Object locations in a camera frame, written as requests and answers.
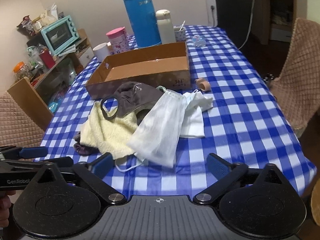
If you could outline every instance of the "finger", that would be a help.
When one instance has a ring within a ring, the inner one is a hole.
[[[11,201],[8,196],[4,196],[2,199],[0,199],[0,209],[5,210],[11,207]]]
[[[8,196],[13,196],[15,193],[16,193],[15,190],[9,190],[9,191],[6,192],[6,194],[7,194]]]
[[[2,220],[0,221],[0,227],[6,228],[9,225],[9,220]]]
[[[1,223],[3,220],[7,220],[8,218],[9,218],[9,209],[1,210],[1,211],[0,211],[0,223]]]

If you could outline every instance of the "pink lid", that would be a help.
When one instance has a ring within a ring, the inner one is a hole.
[[[114,38],[119,37],[123,34],[125,34],[125,27],[116,28],[116,29],[106,33],[106,35],[108,36],[109,39],[114,39]]]

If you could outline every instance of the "cardboard box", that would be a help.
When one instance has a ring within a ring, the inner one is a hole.
[[[191,89],[185,43],[164,44],[108,56],[85,86],[92,99],[99,99],[112,95],[127,81],[153,87],[161,85],[171,90]]]

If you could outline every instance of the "thermos flask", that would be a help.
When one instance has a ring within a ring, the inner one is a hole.
[[[161,44],[152,0],[123,0],[138,48]]]

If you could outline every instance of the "pink lidded cup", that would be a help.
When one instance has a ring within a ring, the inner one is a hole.
[[[130,50],[125,27],[114,29],[106,33],[106,35],[111,42],[111,46],[113,47],[115,54]]]

